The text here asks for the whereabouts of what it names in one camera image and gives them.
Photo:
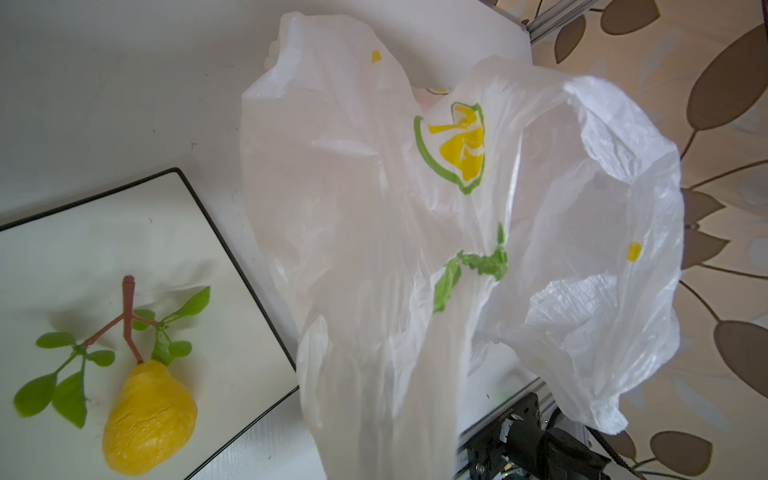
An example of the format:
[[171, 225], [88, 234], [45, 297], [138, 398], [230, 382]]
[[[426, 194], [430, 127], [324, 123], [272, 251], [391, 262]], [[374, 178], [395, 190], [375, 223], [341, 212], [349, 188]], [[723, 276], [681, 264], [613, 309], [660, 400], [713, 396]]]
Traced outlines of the white plastic bag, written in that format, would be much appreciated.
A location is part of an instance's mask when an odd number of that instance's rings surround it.
[[498, 56], [423, 107], [346, 15], [286, 14], [276, 49], [242, 97], [243, 181], [326, 476], [451, 478], [489, 343], [623, 431], [679, 346], [675, 143], [603, 79]]

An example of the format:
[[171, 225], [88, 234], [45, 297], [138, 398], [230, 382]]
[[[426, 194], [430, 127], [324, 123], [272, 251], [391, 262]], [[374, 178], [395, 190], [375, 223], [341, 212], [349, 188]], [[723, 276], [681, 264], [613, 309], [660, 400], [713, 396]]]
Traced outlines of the yellow fake lemon with leaves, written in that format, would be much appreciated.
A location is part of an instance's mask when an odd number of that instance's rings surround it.
[[121, 327], [135, 366], [123, 382], [102, 434], [102, 454], [107, 466], [122, 475], [138, 477], [175, 456], [190, 441], [196, 428], [198, 407], [191, 390], [170, 372], [170, 365], [192, 353], [187, 340], [175, 340], [171, 324], [202, 313], [211, 291], [204, 287], [171, 314], [135, 306], [136, 280], [122, 279], [120, 314], [90, 337], [77, 341], [68, 332], [48, 332], [35, 342], [41, 349], [67, 348], [67, 359], [53, 372], [21, 386], [12, 404], [22, 418], [34, 417], [47, 407], [74, 427], [84, 427], [87, 416], [85, 376], [88, 365], [111, 366], [116, 354], [95, 349], [95, 343]]

